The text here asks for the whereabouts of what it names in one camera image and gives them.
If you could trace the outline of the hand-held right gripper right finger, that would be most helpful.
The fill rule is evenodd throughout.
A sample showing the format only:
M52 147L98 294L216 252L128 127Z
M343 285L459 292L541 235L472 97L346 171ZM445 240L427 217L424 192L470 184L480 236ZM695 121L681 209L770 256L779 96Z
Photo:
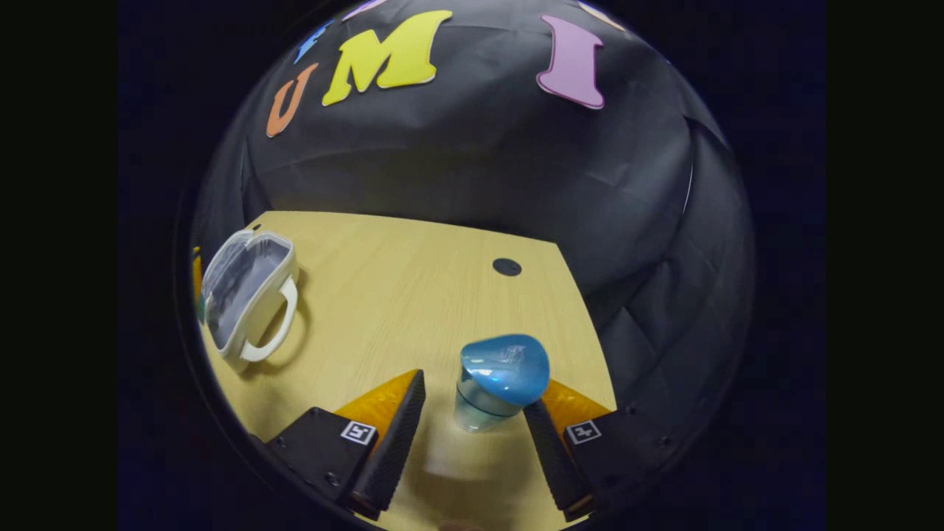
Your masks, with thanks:
M556 380L523 413L566 521L621 510L641 498L688 436L684 424L669 426L636 403L611 410Z

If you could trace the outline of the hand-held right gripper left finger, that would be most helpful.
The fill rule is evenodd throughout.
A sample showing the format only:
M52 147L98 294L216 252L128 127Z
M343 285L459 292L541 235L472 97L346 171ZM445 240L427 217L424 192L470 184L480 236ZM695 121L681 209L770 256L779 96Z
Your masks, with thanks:
M377 521L390 507L427 397L407 371L334 412L311 407L265 444L265 455L318 499Z

